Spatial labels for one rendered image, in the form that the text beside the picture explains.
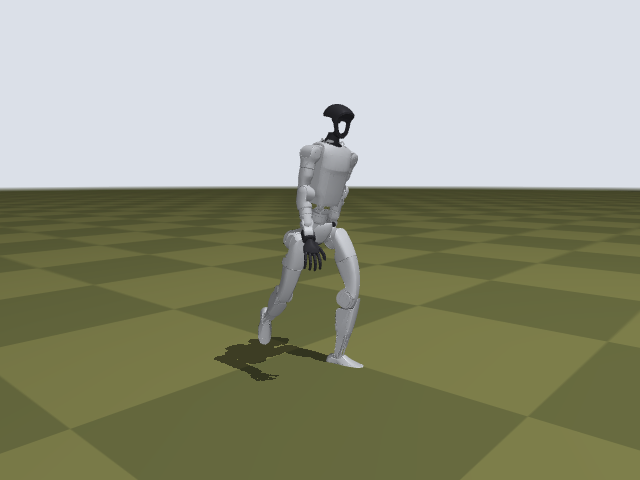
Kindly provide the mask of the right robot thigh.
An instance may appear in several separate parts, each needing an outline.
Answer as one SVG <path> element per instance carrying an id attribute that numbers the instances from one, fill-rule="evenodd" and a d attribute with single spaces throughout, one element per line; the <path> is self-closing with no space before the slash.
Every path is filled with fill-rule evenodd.
<path id="1" fill-rule="evenodd" d="M 293 297 L 301 271 L 304 269 L 304 252 L 301 228 L 289 230 L 283 238 L 284 245 L 289 249 L 282 260 L 282 275 L 278 289 L 278 303 L 289 303 Z"/>

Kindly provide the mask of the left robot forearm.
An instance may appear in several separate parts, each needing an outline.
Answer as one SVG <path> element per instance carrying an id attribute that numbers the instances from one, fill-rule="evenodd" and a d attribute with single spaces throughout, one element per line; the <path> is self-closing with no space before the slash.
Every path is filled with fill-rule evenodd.
<path id="1" fill-rule="evenodd" d="M 337 226 L 337 220 L 340 216 L 341 208 L 344 205 L 344 199 L 339 201 L 339 204 L 335 207 L 330 207 L 331 213 L 328 214 L 328 219 L 330 222 L 335 222 Z M 335 226 L 335 227 L 336 227 Z"/>

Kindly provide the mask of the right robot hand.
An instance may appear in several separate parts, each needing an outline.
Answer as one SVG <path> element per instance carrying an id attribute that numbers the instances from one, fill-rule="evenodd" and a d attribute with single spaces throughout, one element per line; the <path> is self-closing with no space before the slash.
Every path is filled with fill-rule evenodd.
<path id="1" fill-rule="evenodd" d="M 313 230 L 314 232 L 314 230 Z M 322 261 L 321 261 L 321 257 L 319 252 L 321 253 L 322 257 L 324 260 L 326 260 L 326 255 L 325 252 L 322 250 L 322 248 L 319 246 L 319 244 L 317 242 L 315 242 L 316 237 L 315 237 L 315 233 L 314 235 L 307 235 L 304 236 L 304 231 L 301 231 L 301 237 L 302 237 L 302 241 L 304 244 L 303 246 L 303 252 L 304 252 L 304 269 L 306 268 L 307 265 L 307 255 L 309 255 L 309 270 L 311 270 L 312 268 L 312 256 L 313 256 L 313 260 L 314 260 L 314 271 L 316 271 L 317 269 L 317 258 L 319 261 L 319 270 L 322 267 Z M 316 258 L 317 255 L 317 258 Z"/>

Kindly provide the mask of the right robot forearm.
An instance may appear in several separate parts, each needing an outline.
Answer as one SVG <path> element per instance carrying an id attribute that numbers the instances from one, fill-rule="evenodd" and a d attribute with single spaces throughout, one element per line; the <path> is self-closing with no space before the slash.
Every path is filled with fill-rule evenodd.
<path id="1" fill-rule="evenodd" d="M 304 231 L 304 236 L 314 235 L 313 225 L 314 221 L 312 219 L 312 203 L 306 201 L 307 190 L 305 187 L 301 186 L 297 190 L 296 196 L 296 205 L 297 210 L 299 210 L 299 218 L 301 231 Z"/>

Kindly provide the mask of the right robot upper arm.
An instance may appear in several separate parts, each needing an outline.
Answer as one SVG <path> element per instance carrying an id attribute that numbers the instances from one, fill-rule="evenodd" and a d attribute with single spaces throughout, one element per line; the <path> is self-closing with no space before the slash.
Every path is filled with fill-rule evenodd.
<path id="1" fill-rule="evenodd" d="M 306 188 L 306 201 L 312 201 L 315 198 L 315 191 L 310 187 L 310 182 L 313 178 L 315 164 L 321 157 L 322 148 L 321 145 L 305 145 L 300 150 L 301 168 L 299 169 L 298 188 L 301 186 Z"/>

